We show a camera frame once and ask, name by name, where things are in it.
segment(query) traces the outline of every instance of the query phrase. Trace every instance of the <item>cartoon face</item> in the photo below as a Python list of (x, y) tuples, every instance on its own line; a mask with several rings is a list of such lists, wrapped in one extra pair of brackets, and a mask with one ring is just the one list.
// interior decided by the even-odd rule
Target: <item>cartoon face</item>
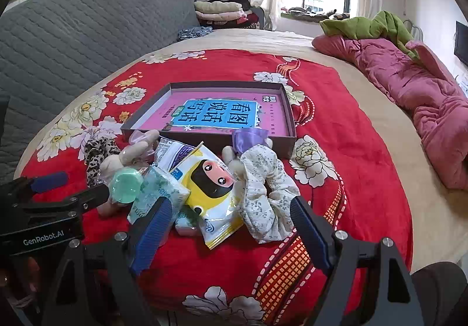
[(218, 162), (202, 160), (193, 168), (184, 184), (190, 190), (187, 204), (203, 216), (228, 196), (234, 179)]
[(231, 175), (216, 161), (203, 162), (203, 170), (213, 183), (221, 187), (230, 187), (234, 183)]

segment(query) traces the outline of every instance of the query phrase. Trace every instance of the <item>yellow and white package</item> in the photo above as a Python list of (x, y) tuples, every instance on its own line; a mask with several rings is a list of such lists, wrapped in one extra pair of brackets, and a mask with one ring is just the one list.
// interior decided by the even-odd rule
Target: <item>yellow and white package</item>
[(233, 192), (235, 180), (223, 161), (206, 146), (196, 147), (171, 174), (190, 190), (185, 204), (199, 215), (208, 248), (213, 249), (242, 226), (236, 208), (239, 199)]

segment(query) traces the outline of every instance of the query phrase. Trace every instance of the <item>blue patterned cloth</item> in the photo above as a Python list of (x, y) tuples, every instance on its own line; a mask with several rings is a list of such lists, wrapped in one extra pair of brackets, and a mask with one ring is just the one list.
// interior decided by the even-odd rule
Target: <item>blue patterned cloth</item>
[(194, 26), (190, 29), (179, 31), (177, 41), (183, 41), (184, 39), (189, 38), (204, 37), (205, 35), (210, 34), (212, 32), (213, 28), (211, 26)]

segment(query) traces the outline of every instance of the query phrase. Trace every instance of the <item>beige bed sheet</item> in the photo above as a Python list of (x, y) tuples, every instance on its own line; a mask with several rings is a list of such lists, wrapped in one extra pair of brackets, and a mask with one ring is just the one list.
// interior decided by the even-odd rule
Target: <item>beige bed sheet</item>
[[(391, 103), (354, 66), (320, 54), (312, 48), (311, 41), (312, 38), (294, 33), (244, 29), (216, 30), (205, 37), (178, 42), (151, 54), (171, 55), (207, 49), (241, 49), (294, 56), (335, 68), (346, 88), (387, 144), (398, 171), (413, 217), (412, 271), (437, 261), (457, 262), (468, 251), (468, 193), (447, 190), (441, 184), (424, 154), (421, 140), (411, 120), (401, 109)], [(83, 102), (96, 88), (104, 87), (107, 82), (139, 60), (141, 59), (96, 84), (67, 108)], [(62, 114), (58, 115), (30, 142), (18, 164), (15, 177), (21, 174), (43, 135), (61, 116)]]

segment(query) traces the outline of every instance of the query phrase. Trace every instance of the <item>stack of folded bedding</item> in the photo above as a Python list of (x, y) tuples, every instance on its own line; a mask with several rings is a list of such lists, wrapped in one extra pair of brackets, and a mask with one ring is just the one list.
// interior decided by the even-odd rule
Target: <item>stack of folded bedding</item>
[(258, 16), (252, 11), (248, 13), (242, 9), (242, 4), (237, 2), (203, 2), (194, 3), (198, 22), (202, 26), (219, 28), (245, 28), (258, 22)]

